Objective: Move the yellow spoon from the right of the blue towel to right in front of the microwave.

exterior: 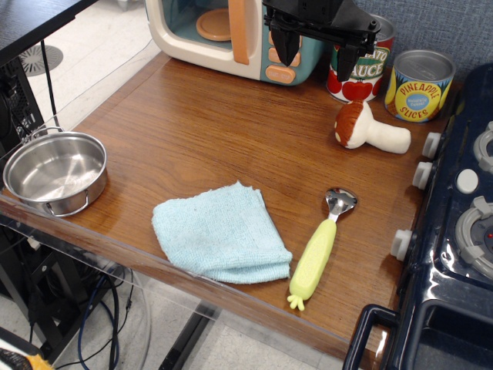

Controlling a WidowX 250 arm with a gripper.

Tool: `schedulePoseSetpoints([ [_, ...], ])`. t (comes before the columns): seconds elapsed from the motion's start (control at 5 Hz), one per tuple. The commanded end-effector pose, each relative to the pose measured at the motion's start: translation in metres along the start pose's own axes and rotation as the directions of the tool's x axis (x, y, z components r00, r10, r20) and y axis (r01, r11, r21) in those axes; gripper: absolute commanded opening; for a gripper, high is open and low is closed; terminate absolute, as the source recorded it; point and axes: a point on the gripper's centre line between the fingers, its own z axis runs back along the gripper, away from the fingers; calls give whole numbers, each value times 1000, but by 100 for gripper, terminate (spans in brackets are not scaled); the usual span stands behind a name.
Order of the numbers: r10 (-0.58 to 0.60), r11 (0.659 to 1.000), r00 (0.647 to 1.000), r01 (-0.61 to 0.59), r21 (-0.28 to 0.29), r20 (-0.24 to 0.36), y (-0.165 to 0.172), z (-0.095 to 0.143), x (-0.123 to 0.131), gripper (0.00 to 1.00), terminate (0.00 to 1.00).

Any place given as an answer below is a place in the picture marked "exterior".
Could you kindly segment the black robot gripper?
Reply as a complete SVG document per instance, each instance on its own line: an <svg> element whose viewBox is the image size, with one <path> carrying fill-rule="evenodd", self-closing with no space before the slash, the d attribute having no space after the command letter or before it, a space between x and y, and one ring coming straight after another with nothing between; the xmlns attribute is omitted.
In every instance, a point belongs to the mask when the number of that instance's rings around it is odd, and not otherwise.
<svg viewBox="0 0 493 370"><path fill-rule="evenodd" d="M372 49L381 27L376 18L353 1L264 1L265 24L280 62L290 66L308 37L341 46L337 79L347 81L364 49Z"/></svg>

